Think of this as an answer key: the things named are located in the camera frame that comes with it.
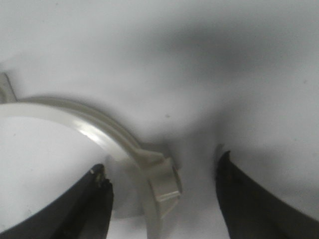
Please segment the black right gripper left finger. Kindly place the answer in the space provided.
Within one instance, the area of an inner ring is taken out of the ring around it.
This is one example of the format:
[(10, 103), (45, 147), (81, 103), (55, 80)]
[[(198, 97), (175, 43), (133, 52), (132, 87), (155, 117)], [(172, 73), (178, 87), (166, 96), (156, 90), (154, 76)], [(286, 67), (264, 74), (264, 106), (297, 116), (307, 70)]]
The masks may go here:
[(2, 232), (2, 239), (105, 239), (113, 208), (113, 185), (103, 164), (94, 165), (59, 198)]

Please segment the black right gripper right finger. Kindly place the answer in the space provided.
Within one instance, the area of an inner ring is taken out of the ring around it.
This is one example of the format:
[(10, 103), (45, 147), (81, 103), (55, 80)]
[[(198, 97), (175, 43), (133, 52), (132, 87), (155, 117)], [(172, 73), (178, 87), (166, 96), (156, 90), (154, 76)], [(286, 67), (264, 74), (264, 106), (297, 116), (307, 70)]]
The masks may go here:
[(240, 170), (230, 152), (218, 160), (216, 195), (231, 239), (317, 239), (319, 222), (291, 207)]

